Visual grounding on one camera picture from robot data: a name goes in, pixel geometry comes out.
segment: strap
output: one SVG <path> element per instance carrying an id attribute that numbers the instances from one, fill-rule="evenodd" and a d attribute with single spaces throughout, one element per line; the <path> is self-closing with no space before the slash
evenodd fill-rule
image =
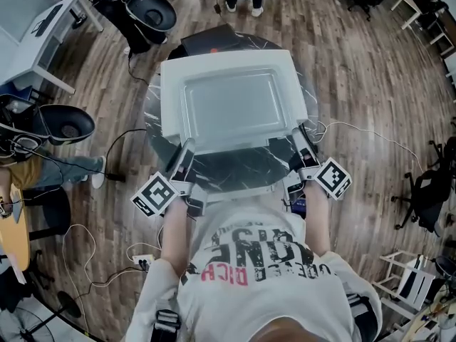
<path id="1" fill-rule="evenodd" d="M 347 295 L 351 314 L 355 319 L 362 342 L 372 342 L 378 331 L 377 318 L 373 312 L 369 298 L 358 294 Z"/>
<path id="2" fill-rule="evenodd" d="M 150 342 L 175 342 L 180 326 L 180 318 L 177 313 L 169 309 L 160 309 L 155 314 Z"/>

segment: power strip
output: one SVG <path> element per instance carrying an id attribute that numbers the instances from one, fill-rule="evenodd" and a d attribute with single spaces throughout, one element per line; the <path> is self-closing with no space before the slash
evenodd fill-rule
<path id="1" fill-rule="evenodd" d="M 135 265 L 139 265 L 140 261 L 146 261 L 147 264 L 150 266 L 150 264 L 154 260 L 154 256 L 151 254 L 139 254 L 137 256 L 132 256 L 132 258 Z"/>

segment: orange object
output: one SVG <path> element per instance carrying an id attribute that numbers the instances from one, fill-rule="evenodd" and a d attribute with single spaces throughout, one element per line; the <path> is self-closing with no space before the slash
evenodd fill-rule
<path id="1" fill-rule="evenodd" d="M 19 194 L 23 199 L 22 191 L 11 185 L 11 198 Z M 17 264 L 21 271 L 27 270 L 30 263 L 30 241 L 29 230 L 27 229 L 24 204 L 22 204 L 19 221 L 16 223 L 13 214 L 6 219 L 0 218 L 0 245 L 5 254 L 16 256 Z"/>

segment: white t-shirt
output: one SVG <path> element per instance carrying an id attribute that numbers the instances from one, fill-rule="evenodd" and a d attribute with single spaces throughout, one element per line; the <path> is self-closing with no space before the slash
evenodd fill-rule
<path id="1" fill-rule="evenodd" d="M 316 256 L 304 244 L 302 218 L 251 206 L 218 211 L 207 221 L 180 281 L 166 261 L 152 263 L 127 342 L 150 341 L 158 309 L 178 312 L 182 341 L 247 342 L 281 317 L 327 341 L 378 335 L 377 293 L 339 255 Z"/>

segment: person's shoe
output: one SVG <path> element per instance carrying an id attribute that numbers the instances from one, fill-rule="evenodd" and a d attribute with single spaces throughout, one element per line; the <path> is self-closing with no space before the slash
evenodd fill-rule
<path id="1" fill-rule="evenodd" d="M 225 5 L 230 13 L 234 13 L 236 11 L 236 5 L 234 5 L 234 8 L 230 8 L 227 2 L 225 2 Z"/>
<path id="2" fill-rule="evenodd" d="M 252 9 L 252 16 L 254 16 L 255 18 L 258 18 L 263 13 L 263 11 L 264 11 L 263 6 L 261 8 L 258 8 L 258 9 L 253 8 Z"/>
<path id="3" fill-rule="evenodd" d="M 92 187 L 94 189 L 100 189 L 100 187 L 103 186 L 103 183 L 105 182 L 105 170 L 106 170 L 106 157 L 101 156 L 103 159 L 103 166 L 101 167 L 102 173 L 95 173 L 92 175 Z"/>
<path id="4" fill-rule="evenodd" d="M 73 189 L 73 183 L 72 182 L 69 182 L 69 181 L 66 181 L 62 184 L 62 188 L 65 190 L 65 191 L 71 191 Z"/>

